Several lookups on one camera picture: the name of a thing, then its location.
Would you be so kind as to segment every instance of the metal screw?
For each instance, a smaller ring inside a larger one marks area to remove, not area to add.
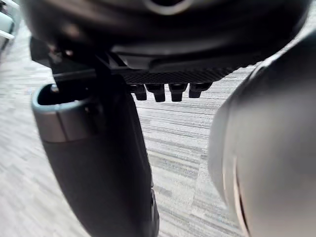
[[[50,87],[50,91],[53,92],[53,93],[58,93],[58,92],[59,92],[59,89],[58,89],[58,87],[57,87],[56,84],[53,84],[53,85],[51,85],[51,87]]]
[[[74,52],[71,51],[71,50],[66,50],[65,53],[68,55],[68,56],[73,56]]]

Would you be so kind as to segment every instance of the white object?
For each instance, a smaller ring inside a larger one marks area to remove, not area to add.
[[[16,2],[12,1],[12,0],[1,0],[4,3],[6,3],[8,6],[14,7],[15,9],[20,9],[19,4],[17,4]]]

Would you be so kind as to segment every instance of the small black tab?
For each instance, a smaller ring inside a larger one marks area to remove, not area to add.
[[[199,98],[201,96],[201,92],[208,90],[212,84],[213,84],[212,82],[191,83],[189,98]]]
[[[182,93],[187,89],[188,84],[169,84],[169,89],[171,92],[171,100],[173,102],[182,101]]]
[[[156,102],[164,102],[166,100],[164,84],[148,84],[146,88],[149,92],[154,94]]]
[[[147,93],[144,85],[129,85],[129,90],[136,95],[137,100],[147,100]]]

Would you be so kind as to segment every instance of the gray carpet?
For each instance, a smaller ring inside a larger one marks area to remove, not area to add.
[[[304,31],[316,25],[316,4]],[[30,94],[51,82],[50,70],[30,60],[30,33],[18,36],[0,63],[0,236],[87,237],[60,192],[43,153]],[[136,102],[153,168],[161,237],[239,237],[207,172],[212,118],[253,69],[213,84],[200,99]]]

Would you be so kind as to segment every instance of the dark opening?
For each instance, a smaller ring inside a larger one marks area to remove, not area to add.
[[[151,1],[160,6],[174,6],[181,3],[184,0],[151,0]]]

